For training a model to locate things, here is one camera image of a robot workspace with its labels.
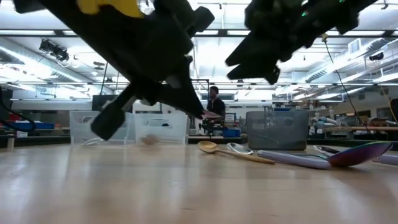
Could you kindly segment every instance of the clear plastic bin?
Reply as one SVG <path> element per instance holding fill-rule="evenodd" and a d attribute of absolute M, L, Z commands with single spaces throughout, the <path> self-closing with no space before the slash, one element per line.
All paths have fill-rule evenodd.
<path fill-rule="evenodd" d="M 155 136 L 158 144 L 188 144 L 189 121 L 184 113 L 135 114 L 138 144 L 148 135 Z"/>
<path fill-rule="evenodd" d="M 134 144 L 134 115 L 126 113 L 125 123 L 115 132 L 108 141 L 100 139 L 91 131 L 91 123 L 99 115 L 99 111 L 70 111 L 70 142 L 72 145 L 127 145 Z"/>
<path fill-rule="evenodd" d="M 247 112 L 249 148 L 277 151 L 305 150 L 308 120 L 308 111 Z"/>

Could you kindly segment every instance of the workbench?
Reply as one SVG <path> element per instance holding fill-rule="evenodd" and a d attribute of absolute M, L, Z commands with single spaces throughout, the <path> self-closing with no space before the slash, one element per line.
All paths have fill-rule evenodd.
<path fill-rule="evenodd" d="M 0 155 L 1 223 L 398 220 L 398 167 L 373 162 L 315 170 L 204 154 L 197 145 L 38 146 Z"/>

